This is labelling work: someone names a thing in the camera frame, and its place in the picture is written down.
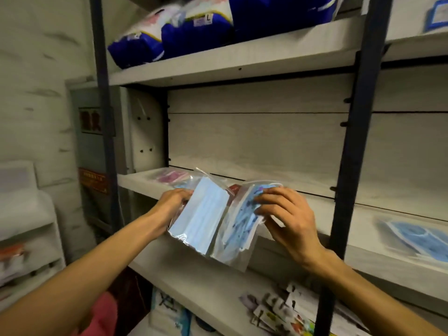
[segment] storage rack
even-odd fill
[[[352,67],[338,67],[320,69],[311,72],[290,73],[287,75],[283,74],[267,77],[250,77],[246,79],[205,82],[188,85],[188,87],[201,87],[205,85],[209,86],[217,84],[255,82],[275,80],[279,78],[292,78],[298,77],[299,75],[326,75],[340,73],[341,70],[355,73],[352,95],[350,98],[345,100],[347,103],[350,103],[349,118],[346,122],[342,122],[340,124],[342,127],[346,127],[346,133],[344,148],[340,160],[337,186],[332,188],[336,192],[336,195],[329,248],[334,250],[342,259],[344,258],[347,246],[350,222],[355,204],[364,150],[366,147],[375,86],[379,71],[381,69],[381,59],[388,48],[388,46],[385,45],[385,39],[389,25],[392,2],[393,0],[370,0],[364,32],[362,35],[361,50],[357,52],[355,64]],[[113,231],[117,231],[122,226],[122,222],[120,221],[119,213],[117,172],[113,146],[113,135],[115,128],[109,95],[109,77],[106,64],[106,47],[101,0],[90,0],[90,5],[94,34],[97,82],[100,106],[103,111],[102,125],[106,169],[112,196],[110,206],[111,223]],[[153,95],[158,98],[162,108],[164,108],[164,151],[165,164],[168,166],[167,88],[158,88],[155,92],[146,85],[129,84],[126,86],[129,88],[142,89],[147,92],[152,92]],[[335,296],[328,288],[324,288],[319,301],[315,330],[316,336],[327,336],[329,334],[334,303]]]

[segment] wall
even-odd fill
[[[94,247],[82,216],[64,80],[91,74],[86,0],[0,0],[0,160],[35,163],[66,258]]]

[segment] face mask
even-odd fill
[[[448,236],[442,231],[406,222],[390,222],[387,225],[403,242],[420,254],[448,262]]]
[[[205,255],[227,205],[229,193],[203,177],[168,232]]]
[[[260,184],[258,182],[242,186],[224,217],[216,237],[213,258],[232,265],[236,262],[239,253],[250,248],[257,226],[264,221],[264,217],[254,213],[260,206],[254,202],[254,198],[260,195],[263,189],[275,186],[279,186],[279,184]]]

